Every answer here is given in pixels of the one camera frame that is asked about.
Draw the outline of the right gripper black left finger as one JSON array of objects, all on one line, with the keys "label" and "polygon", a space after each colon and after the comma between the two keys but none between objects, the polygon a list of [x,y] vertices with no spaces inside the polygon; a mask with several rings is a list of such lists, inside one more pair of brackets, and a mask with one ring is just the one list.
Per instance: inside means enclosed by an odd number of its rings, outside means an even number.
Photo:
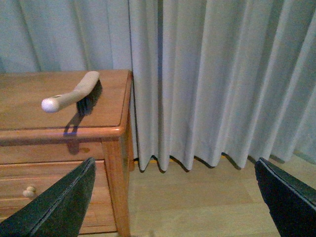
[{"label": "right gripper black left finger", "polygon": [[94,187],[96,162],[88,158],[0,224],[2,237],[77,237]]}]

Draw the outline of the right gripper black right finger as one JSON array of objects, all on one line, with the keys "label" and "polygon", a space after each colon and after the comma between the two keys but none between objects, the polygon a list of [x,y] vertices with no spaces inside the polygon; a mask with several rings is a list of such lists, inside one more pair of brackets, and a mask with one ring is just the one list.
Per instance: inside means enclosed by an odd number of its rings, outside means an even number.
[{"label": "right gripper black right finger", "polygon": [[316,190],[259,158],[255,175],[265,204],[282,237],[316,235]]}]

